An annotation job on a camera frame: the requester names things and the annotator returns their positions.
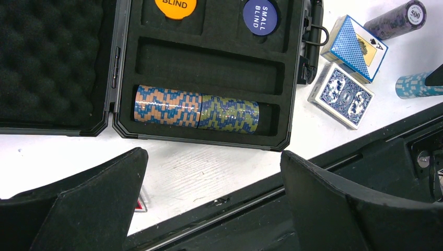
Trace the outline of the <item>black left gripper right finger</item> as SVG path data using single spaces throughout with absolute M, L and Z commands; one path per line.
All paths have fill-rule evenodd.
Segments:
M 290 151 L 281 174 L 301 250 L 442 250 L 442 206 L 382 193 Z

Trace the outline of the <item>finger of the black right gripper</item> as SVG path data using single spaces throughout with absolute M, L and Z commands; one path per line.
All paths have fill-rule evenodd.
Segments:
M 431 72 L 425 79 L 426 86 L 442 86 L 443 85 L 443 64 Z

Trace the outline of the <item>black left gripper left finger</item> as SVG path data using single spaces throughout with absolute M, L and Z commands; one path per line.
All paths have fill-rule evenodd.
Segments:
M 147 162 L 136 147 L 1 200 L 1 250 L 122 250 Z

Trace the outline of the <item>light blue chip stack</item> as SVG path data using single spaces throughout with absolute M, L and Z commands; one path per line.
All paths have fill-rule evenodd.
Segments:
M 401 76 L 395 84 L 395 92 L 401 99 L 441 96 L 442 86 L 426 86 L 425 81 L 432 72 Z

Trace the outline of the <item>blue patterned card deck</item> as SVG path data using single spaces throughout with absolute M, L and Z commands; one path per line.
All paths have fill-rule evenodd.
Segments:
M 347 127 L 357 130 L 374 99 L 374 93 L 336 63 L 324 66 L 308 102 Z

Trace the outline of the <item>orange-blue chip stack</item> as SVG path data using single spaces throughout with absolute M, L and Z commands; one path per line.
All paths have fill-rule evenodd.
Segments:
M 175 89 L 139 85 L 135 94 L 136 122 L 197 128 L 202 95 Z

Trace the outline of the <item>yellow-blue chip stack bottom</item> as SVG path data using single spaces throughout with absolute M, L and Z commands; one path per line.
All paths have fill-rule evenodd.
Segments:
M 243 134 L 254 134 L 260 118 L 255 101 L 202 95 L 198 128 Z

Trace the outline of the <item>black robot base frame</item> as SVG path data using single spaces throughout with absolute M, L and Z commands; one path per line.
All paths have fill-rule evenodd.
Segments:
M 129 236 L 125 250 L 442 250 L 442 104 Z

